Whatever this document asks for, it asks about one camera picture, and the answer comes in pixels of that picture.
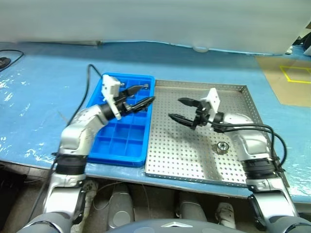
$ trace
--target black wire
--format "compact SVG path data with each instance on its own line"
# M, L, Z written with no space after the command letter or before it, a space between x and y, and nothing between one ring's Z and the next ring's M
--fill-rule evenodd
M88 94L88 90L89 90L90 77L91 77L91 68L93 68L93 69L96 71L96 73L97 73L100 77L102 77L101 73L98 71L98 69L97 69L94 65L89 64L89 65L87 66L87 72L86 72L86 90L85 90L84 96L83 96L83 98L82 98L82 100L81 100L81 103L79 104L78 108L77 108L76 111L73 113L73 115L71 116L70 120L68 121L66 127L67 127L68 125L71 124L72 120L74 119L74 117L76 116L76 114L80 111L82 105L84 104L84 102L85 102L85 100L86 100L86 98L87 98L87 94ZM52 175L52 173L53 173L53 168L54 168L55 164L57 163L57 159L58 159L58 157L59 157L59 154L58 154L58 153L59 153L59 151L56 153L56 157L55 157L55 159L54 159L54 161L53 161L53 163L52 163L52 165L51 165L51 168L49 169L48 176L47 176L47 178L44 180L44 183L42 184L42 186L41 186L41 188L40 188L40 190L39 190L38 196L37 196L37 198L36 198L36 200L35 200L35 202L34 202L34 204L33 204L33 207L32 207L32 209L31 209L31 212L30 212L30 215L29 215L29 218L28 218L28 221L27 221L27 222L30 222L30 220L31 220L31 218L32 218L32 216L33 216L33 214L34 214L35 208L36 208L36 206L38 205L39 200L40 200L40 198L41 198L41 196L42 196L43 190L44 190L44 188L45 188L46 185L47 185L48 178L49 178L49 177Z
M263 127L263 128L267 128L270 130L271 133L271 158L276 159L276 156L274 155L274 130L271 126L269 125L264 125L264 124L256 124L256 123L251 123L251 124L220 124L220 123L216 123L216 122L211 122L211 121L207 121L208 123L210 123L211 125L214 126L220 126L220 127Z
M271 133L269 130L262 129L262 128L237 128L237 129L224 130L223 132L226 133L226 132L233 132L233 131L239 131L239 130L258 130L258 131L264 131L267 133ZM280 164L278 165L278 167L281 167L287 159L287 148L286 148L286 144L285 144L284 139L277 133L274 133L274 135L281 141L281 143L283 145L283 149L284 149L283 158L282 158Z
M15 59L13 62L11 62L8 66L6 66L6 67L0 69L0 72L1 72L1 71L4 71L4 70L7 69L7 68L9 68L9 67L10 67L11 65L13 65L15 62L17 62L20 58L22 58L22 56L25 55L24 52L23 52L23 51L20 51L20 50L0 50L0 52L6 52L6 51L20 52L20 56L19 56L17 59Z

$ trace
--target table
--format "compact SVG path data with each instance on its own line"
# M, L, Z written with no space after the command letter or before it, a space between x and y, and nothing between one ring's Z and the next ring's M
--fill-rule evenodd
M281 105L253 55L220 51L197 53L189 48L147 42L108 43L99 47L0 43L0 49L19 49L26 54L0 73L2 161L50 167L51 152L57 150L65 119L70 118L84 93L86 66L93 63L102 73L247 85L262 121L271 125L287 143L289 155L284 168L293 200L311 203L310 108ZM11 52L2 52L1 56L8 54L15 58ZM287 58L311 60L302 55L299 47ZM97 81L98 77L93 74L90 94ZM276 151L282 155L279 143ZM250 194L245 188L147 177L143 167L88 164L86 173L93 177L222 196L245 198Z

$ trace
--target floor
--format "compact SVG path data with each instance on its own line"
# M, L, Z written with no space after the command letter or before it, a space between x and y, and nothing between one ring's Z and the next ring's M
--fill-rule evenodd
M13 206L11 213L7 219L4 229L0 233L15 233L22 228L29 217L30 209L33 202L39 192L43 180L38 180L38 177L45 177L46 171L28 168L22 166L9 166L10 170L18 170L19 173L28 174L30 181L25 183L21 190L19 197L17 198L15 205ZM99 188L114 181L95 179L99 183ZM127 184L132 196L136 221L148 219L148 218L176 218L175 211L178 206L178 190L159 188L153 186L143 186L140 184ZM97 193L95 197L95 204L98 209L101 209L110 198L113 186L107 187ZM214 217L215 210L218 203L221 201L229 202L233 205L235 211L235 219L237 229L248 232L258 233L259 231L253 226L252 214L249 209L248 202L242 199L226 198L206 194L196 194L202 208L205 211L206 217L210 222L216 222ZM42 196L35 215L38 215L42 211L42 203L44 195ZM90 214L86 220L84 227L85 233L103 233L107 229L107 214L109 208L101 210L95 210L91 207Z

